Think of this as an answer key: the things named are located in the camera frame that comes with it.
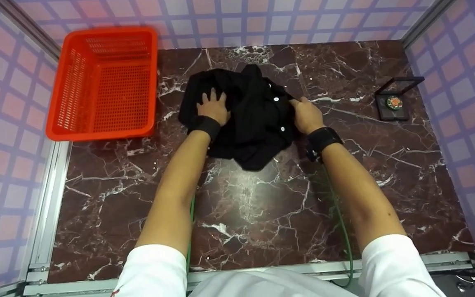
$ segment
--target hand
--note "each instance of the hand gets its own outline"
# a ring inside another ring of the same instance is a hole
[[[198,103],[198,115],[211,117],[216,120],[221,127],[228,122],[230,112],[225,107],[226,94],[223,92],[219,100],[215,94],[215,89],[212,88],[210,92],[210,99],[206,93],[203,93],[203,103]]]
[[[325,127],[322,112],[307,98],[302,97],[299,101],[291,99],[289,103],[296,111],[294,123],[300,132],[309,135],[314,130]]]

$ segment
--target grid pattern wall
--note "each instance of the grid pattern wall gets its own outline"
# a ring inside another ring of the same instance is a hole
[[[457,0],[407,54],[475,240],[475,1]]]
[[[55,41],[150,25],[160,49],[401,39],[434,0],[15,0]]]
[[[45,138],[55,65],[0,15],[0,285],[23,277],[51,141]]]

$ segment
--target shirt sleeve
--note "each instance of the shirt sleeve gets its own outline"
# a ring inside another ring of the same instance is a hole
[[[398,234],[379,237],[366,246],[359,284],[368,297],[445,297],[411,239]]]
[[[111,297],[185,297],[186,259],[165,245],[143,245],[128,255]]]

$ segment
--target red plastic basket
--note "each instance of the red plastic basket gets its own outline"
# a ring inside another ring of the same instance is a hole
[[[54,141],[153,134],[157,33],[147,27],[98,28],[65,38],[47,118]]]

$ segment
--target marble table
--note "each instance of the marble table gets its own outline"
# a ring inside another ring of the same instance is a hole
[[[211,68],[240,71],[245,64],[258,64],[264,76],[320,107],[326,124],[375,177],[421,253],[473,250],[419,91],[407,97],[411,120],[377,120],[373,92],[392,76],[411,75],[400,42],[158,55],[155,134],[72,147],[49,283],[120,274],[162,172],[185,138],[177,114],[188,77]],[[330,186],[322,168],[305,158],[304,146],[298,139],[260,172],[242,171],[232,160],[207,160],[196,193],[191,271],[346,259]]]

